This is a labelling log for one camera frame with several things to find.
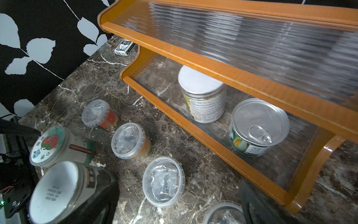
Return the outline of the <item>green label seed jar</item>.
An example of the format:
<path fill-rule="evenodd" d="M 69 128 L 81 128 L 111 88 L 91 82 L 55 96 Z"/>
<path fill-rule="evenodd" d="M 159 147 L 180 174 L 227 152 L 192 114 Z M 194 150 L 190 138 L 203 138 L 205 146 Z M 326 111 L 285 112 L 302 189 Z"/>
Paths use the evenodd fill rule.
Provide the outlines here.
<path fill-rule="evenodd" d="M 178 81 L 193 120 L 208 124 L 224 114 L 226 84 L 187 66 L 181 67 Z"/>

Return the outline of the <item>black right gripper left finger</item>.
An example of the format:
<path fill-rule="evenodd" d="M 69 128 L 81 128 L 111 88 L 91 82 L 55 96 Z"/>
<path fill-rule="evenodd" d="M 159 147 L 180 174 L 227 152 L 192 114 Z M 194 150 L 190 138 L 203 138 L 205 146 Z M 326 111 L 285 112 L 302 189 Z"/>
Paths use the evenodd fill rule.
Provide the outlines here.
<path fill-rule="evenodd" d="M 119 199 L 119 186 L 111 182 L 71 212 L 61 224 L 111 224 Z"/>

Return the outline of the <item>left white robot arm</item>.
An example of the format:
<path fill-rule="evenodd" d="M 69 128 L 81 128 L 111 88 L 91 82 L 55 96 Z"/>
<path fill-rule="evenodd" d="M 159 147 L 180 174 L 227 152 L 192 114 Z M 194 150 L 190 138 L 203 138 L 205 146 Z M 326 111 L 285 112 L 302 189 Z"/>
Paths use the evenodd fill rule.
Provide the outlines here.
<path fill-rule="evenodd" d="M 39 181 L 30 163 L 29 144 L 41 132 L 18 119 L 1 119 L 1 223 L 29 224 L 28 205 Z"/>

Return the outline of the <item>clear seed jar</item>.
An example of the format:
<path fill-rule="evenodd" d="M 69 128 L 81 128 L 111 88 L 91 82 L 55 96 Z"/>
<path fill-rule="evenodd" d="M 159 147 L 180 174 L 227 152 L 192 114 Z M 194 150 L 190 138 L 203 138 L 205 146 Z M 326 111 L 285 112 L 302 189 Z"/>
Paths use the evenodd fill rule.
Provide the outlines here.
<path fill-rule="evenodd" d="M 118 128 L 119 116 L 101 99 L 90 102 L 82 113 L 82 122 L 88 127 L 101 127 L 109 132 Z"/>
<path fill-rule="evenodd" d="M 152 142 L 142 126 L 137 123 L 125 123 L 114 133 L 111 140 L 114 155 L 120 159 L 139 159 L 150 155 Z"/>
<path fill-rule="evenodd" d="M 219 201 L 212 204 L 204 217 L 203 224 L 245 224 L 242 207 L 233 201 Z"/>
<path fill-rule="evenodd" d="M 173 158 L 154 159 L 145 169 L 142 188 L 148 202 L 158 208 L 174 205 L 183 195 L 186 185 L 182 166 Z"/>

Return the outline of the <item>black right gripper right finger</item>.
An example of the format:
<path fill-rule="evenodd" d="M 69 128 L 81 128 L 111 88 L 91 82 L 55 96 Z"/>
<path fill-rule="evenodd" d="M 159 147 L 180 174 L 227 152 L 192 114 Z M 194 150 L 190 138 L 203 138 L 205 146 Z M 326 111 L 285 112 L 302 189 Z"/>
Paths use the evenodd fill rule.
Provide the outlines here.
<path fill-rule="evenodd" d="M 247 224 L 295 224 L 296 219 L 281 209 L 247 180 L 240 183 L 240 199 Z"/>

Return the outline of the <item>white label seed jar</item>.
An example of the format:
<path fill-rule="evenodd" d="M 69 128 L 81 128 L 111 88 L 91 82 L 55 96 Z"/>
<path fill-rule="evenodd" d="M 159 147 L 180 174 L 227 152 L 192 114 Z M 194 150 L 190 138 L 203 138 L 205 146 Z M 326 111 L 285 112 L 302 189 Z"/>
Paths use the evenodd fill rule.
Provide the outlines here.
<path fill-rule="evenodd" d="M 38 182 L 29 204 L 34 224 L 56 224 L 102 190 L 115 175 L 76 161 L 62 161 L 50 168 Z"/>

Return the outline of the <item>multicolour label seed jar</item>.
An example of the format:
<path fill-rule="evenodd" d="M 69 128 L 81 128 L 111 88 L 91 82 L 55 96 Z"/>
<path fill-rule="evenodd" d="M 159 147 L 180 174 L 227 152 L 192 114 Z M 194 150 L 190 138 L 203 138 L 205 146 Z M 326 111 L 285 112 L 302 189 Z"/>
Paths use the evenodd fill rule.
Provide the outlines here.
<path fill-rule="evenodd" d="M 259 157 L 289 134 L 290 121 L 281 108 L 258 98 L 240 102 L 233 110 L 229 140 L 242 155 Z"/>

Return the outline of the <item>red tomato seed jar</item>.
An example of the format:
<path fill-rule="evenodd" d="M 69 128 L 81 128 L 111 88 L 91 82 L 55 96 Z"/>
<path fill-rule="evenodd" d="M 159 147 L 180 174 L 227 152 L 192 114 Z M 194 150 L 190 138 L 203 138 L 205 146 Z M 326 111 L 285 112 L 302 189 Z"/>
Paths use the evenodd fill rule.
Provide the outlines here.
<path fill-rule="evenodd" d="M 94 141 L 65 127 L 54 126 L 37 139 L 30 151 L 29 161 L 33 166 L 49 168 L 61 161 L 89 164 L 94 155 Z"/>

